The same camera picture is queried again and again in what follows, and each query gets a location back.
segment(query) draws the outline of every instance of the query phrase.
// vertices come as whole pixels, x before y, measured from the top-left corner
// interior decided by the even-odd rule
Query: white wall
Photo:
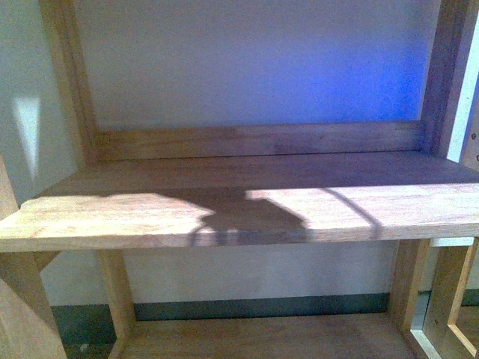
[[[36,1],[8,1],[0,20],[0,151],[24,201],[70,174],[73,156]],[[390,287],[395,245],[127,251],[126,264],[137,302],[375,293]],[[474,273],[479,288],[479,257]],[[62,253],[43,280],[53,305],[106,302],[93,252]]]
[[[78,0],[101,129],[417,120],[439,0]]]
[[[35,0],[0,6],[0,153],[19,203],[75,171]]]

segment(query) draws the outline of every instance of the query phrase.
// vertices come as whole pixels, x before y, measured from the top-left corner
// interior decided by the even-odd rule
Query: shelf board
[[[0,252],[479,236],[479,174],[417,152],[100,163],[0,222]]]
[[[413,359],[384,314],[137,322],[122,359]]]

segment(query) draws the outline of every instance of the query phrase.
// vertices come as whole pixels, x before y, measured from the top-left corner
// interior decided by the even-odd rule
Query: light wood grain
[[[418,121],[106,132],[100,160],[418,150]]]
[[[39,4],[76,164],[83,168],[97,161],[96,127],[73,4],[71,0]]]
[[[411,330],[428,248],[428,239],[399,242],[388,312],[402,334]]]
[[[446,157],[479,11],[478,0],[442,0],[421,114],[423,150]]]
[[[98,251],[97,254],[117,340],[125,340],[132,332],[136,317],[123,254],[121,251]]]
[[[123,359],[414,358],[383,314],[139,322]]]
[[[479,174],[420,153],[118,162],[26,202],[0,251],[476,236],[478,213]]]
[[[66,359],[32,254],[0,254],[0,352],[5,359]]]
[[[464,358],[462,347],[465,346],[469,353],[473,348],[462,337],[456,323],[477,249],[478,240],[472,246],[446,247],[439,252],[423,331],[437,352],[447,358],[454,358],[454,353],[456,358]]]

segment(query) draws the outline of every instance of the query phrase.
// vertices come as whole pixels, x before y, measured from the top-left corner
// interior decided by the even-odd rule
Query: blue-tinted wall
[[[103,129],[417,120],[439,0],[77,1]]]

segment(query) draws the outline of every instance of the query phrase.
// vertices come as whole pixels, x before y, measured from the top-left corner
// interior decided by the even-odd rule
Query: lower shelf
[[[355,314],[137,322],[118,358],[406,359],[414,355],[385,314]]]

